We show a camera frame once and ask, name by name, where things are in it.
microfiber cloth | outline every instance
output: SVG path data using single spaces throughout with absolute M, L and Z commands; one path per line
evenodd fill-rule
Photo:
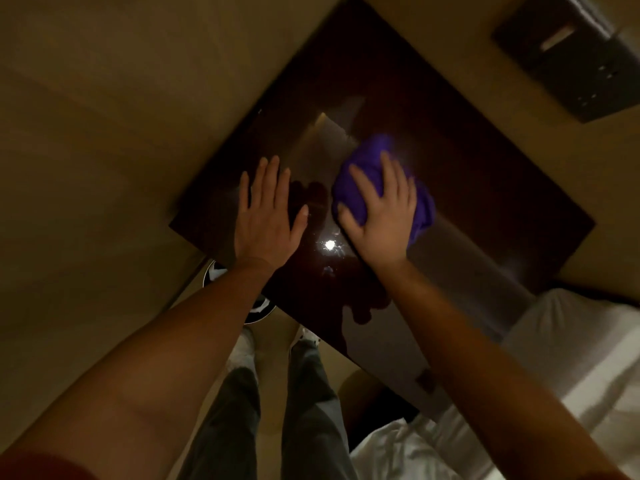
M 374 135 L 359 145 L 351 156 L 344 161 L 332 187 L 332 213 L 336 221 L 338 216 L 338 203 L 342 202 L 350 209 L 356 222 L 364 226 L 365 222 L 367 222 L 367 206 L 353 177 L 351 177 L 349 173 L 349 165 L 353 164 L 362 169 L 375 186 L 378 195 L 382 197 L 384 184 L 380 153 L 386 150 L 392 155 L 393 145 L 394 140 L 391 136 L 386 134 Z M 403 168 L 405 175 L 411 177 L 412 174 L 410 170 L 406 167 Z M 407 247 L 411 246 L 418 236 L 433 224 L 436 213 L 435 204 L 431 195 L 429 195 L 427 186 L 417 180 L 415 184 L 418 190 L 418 203 L 415 208 L 415 214 L 413 215 L 413 225 Z

forearm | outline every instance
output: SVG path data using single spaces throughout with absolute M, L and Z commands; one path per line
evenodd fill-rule
M 471 327 L 411 263 L 405 261 L 377 273 L 436 379 L 505 475 L 571 478 L 581 468 L 584 473 L 611 469 L 565 407 L 512 357 Z M 571 455 L 576 463 L 571 462 Z M 535 470 L 538 460 L 541 471 Z M 550 461 L 557 467 L 553 475 L 548 470 Z
M 104 480 L 122 477 L 121 467 L 139 467 L 140 478 L 166 474 L 271 272 L 255 260 L 239 262 L 137 331 L 62 395 L 17 446 L 84 463 Z M 126 437 L 139 447 L 95 471 L 104 455 L 93 446 L 96 435 L 123 448 Z

wooden table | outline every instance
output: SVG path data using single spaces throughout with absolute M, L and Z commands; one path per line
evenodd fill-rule
M 171 223 L 230 266 L 238 181 L 261 156 L 292 170 L 309 226 L 264 294 L 424 412 L 428 366 L 334 222 L 330 189 L 359 141 L 384 132 L 436 201 L 410 259 L 500 340 L 594 222 L 362 0 L 336 8 L 190 186 Z

electrical outlet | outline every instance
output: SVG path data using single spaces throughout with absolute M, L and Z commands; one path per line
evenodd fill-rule
M 493 39 L 582 122 L 640 103 L 640 59 L 580 0 L 527 0 Z

jeans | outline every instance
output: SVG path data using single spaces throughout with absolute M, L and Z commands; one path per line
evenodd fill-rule
M 255 480 L 260 396 L 252 371 L 231 371 L 193 440 L 178 480 Z M 283 480 L 357 480 L 340 401 L 317 347 L 300 340 L 289 358 L 282 427 Z

